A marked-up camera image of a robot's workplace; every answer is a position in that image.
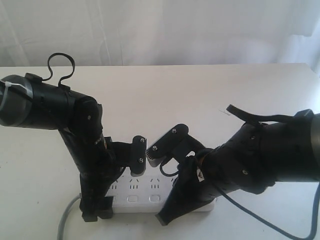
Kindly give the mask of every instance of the white power strip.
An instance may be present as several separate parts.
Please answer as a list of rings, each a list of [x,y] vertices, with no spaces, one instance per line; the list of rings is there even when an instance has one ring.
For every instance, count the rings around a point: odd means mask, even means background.
[[[124,174],[115,181],[106,196],[113,196],[114,213],[158,213],[166,202],[175,177]],[[195,212],[208,212],[215,200]]]

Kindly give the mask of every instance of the white table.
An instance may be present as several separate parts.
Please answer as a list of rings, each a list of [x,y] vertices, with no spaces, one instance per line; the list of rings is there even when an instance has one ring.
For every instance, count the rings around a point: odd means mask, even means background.
[[[0,78],[25,72],[48,76],[46,67],[1,67]],[[54,67],[58,77],[70,67]],[[243,124],[224,114],[228,104],[261,114],[320,112],[320,82],[305,64],[77,67],[65,80],[103,105],[103,132],[151,144],[177,123],[208,147],[228,140]],[[57,131],[0,127],[0,239],[55,239],[60,217],[79,193],[78,170]],[[153,168],[147,171],[158,171]],[[230,194],[244,206],[292,234],[310,230],[315,183],[277,183],[261,195]],[[191,213],[168,226],[153,214],[116,214],[85,223],[72,208],[65,239],[77,240],[278,240],[286,239],[222,197],[210,213]]]

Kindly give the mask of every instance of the electrical outlet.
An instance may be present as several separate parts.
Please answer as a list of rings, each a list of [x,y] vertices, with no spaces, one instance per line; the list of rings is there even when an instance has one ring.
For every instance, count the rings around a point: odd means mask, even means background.
[[[175,177],[163,175],[122,175],[111,186],[106,196],[113,196],[114,213],[158,213],[166,202]],[[215,200],[195,212],[208,212]]]

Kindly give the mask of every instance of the gray cable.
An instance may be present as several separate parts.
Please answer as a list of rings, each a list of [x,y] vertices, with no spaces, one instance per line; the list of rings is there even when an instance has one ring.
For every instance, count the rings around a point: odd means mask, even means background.
[[[59,222],[58,233],[56,236],[57,240],[63,240],[65,225],[66,225],[66,221],[67,221],[70,209],[71,209],[72,205],[79,199],[81,199],[81,193],[79,195],[77,195],[74,199],[72,199],[71,202],[69,202],[68,206],[66,206],[66,208],[61,216],[60,222]]]

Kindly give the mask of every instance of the white curtain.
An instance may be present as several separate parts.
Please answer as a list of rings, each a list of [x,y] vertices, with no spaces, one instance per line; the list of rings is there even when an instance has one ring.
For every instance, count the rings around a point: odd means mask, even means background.
[[[307,63],[319,0],[0,0],[0,66]],[[63,58],[53,65],[67,65]]]

